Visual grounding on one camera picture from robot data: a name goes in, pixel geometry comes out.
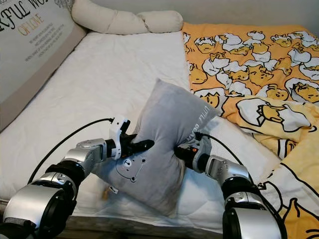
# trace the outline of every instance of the black cable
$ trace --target black cable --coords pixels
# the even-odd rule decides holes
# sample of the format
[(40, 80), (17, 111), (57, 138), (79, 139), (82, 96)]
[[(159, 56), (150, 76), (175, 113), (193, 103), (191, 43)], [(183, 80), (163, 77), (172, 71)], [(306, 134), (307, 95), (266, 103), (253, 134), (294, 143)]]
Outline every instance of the black cable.
[[(206, 133), (196, 132), (195, 134), (197, 134), (199, 137), (206, 136), (208, 138), (211, 138), (211, 139), (217, 141), (237, 160), (237, 162), (240, 165), (244, 166), (244, 164), (239, 160), (239, 158), (237, 158), (237, 156), (219, 139), (217, 139), (214, 136), (211, 136), (209, 134), (206, 134)], [(252, 184), (254, 184), (254, 181), (253, 181), (253, 179), (252, 179), (252, 177), (251, 177), (249, 172), (248, 172), (248, 176), (249, 176), (249, 179), (251, 180)], [(279, 230), (280, 230), (280, 232), (282, 234), (282, 239), (287, 239), (287, 230), (286, 230), (285, 224), (284, 224), (282, 218), (280, 217), (279, 213), (276, 211), (276, 209), (273, 207), (273, 205), (271, 205), (270, 202), (268, 202), (268, 200), (261, 193), (260, 193), (259, 196), (261, 197), (263, 203), (266, 205), (266, 207), (269, 209), (269, 211), (271, 211), (273, 217), (275, 218), (275, 220), (276, 220), (276, 222), (277, 222), (277, 224), (279, 226)]]
[(93, 122), (90, 122), (82, 127), (80, 127), (79, 129), (77, 129), (76, 131), (70, 133), (68, 136), (66, 136), (63, 140), (61, 140), (57, 145), (54, 146), (53, 149), (50, 150), (50, 152), (47, 153), (47, 155), (39, 162), (39, 164), (37, 165), (37, 167), (34, 169), (33, 173), (31, 174), (28, 184), (31, 183), (36, 175), (36, 173), (38, 172), (39, 168), (42, 166), (42, 164), (48, 159), (48, 157), (50, 157), (50, 155), (58, 148), (60, 147), (61, 144), (63, 144), (65, 141), (67, 141), (70, 137), (72, 137), (73, 135), (75, 135), (77, 132), (85, 129), (86, 127), (93, 125), (95, 123), (98, 122), (102, 122), (102, 121), (109, 121), (109, 122), (113, 122), (114, 119), (112, 118), (106, 118), (106, 119), (99, 119)]

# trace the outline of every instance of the cable connector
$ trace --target cable connector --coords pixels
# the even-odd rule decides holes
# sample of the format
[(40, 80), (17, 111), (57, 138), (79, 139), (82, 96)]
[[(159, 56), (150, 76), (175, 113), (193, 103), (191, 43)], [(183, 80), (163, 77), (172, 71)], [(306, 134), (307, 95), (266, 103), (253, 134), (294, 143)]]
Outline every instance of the cable connector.
[(195, 139), (198, 141), (201, 141), (201, 138), (203, 138), (203, 134), (200, 132), (195, 132)]

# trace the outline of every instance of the gray pillow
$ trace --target gray pillow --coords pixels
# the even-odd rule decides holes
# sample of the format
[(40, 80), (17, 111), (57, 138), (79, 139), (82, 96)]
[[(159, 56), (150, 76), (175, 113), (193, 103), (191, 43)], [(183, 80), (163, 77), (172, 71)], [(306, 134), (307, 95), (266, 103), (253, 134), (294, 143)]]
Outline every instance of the gray pillow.
[(178, 86), (157, 80), (142, 110), (134, 142), (151, 139), (148, 151), (98, 164), (93, 173), (164, 215), (175, 212), (184, 163), (174, 147), (194, 138), (217, 115), (216, 110)]

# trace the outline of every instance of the gray wall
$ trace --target gray wall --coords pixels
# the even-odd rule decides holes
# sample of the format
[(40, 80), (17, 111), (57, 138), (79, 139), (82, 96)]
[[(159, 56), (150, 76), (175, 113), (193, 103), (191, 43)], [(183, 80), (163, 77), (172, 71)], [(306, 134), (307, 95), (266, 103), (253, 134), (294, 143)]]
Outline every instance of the gray wall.
[(176, 10), (190, 23), (299, 24), (319, 35), (319, 0), (93, 0), (138, 13)]

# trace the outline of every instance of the tag on mattress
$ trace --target tag on mattress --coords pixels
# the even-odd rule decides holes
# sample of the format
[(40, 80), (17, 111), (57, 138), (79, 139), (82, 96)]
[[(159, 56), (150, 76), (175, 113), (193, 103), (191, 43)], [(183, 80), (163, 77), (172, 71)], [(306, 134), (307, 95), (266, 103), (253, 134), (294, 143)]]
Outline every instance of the tag on mattress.
[(109, 192), (111, 193), (114, 193), (114, 194), (117, 194), (119, 192), (118, 189), (116, 189), (115, 187), (113, 186), (109, 186), (107, 187), (104, 192), (103, 192), (103, 195), (102, 195), (102, 200), (106, 201), (109, 197)]

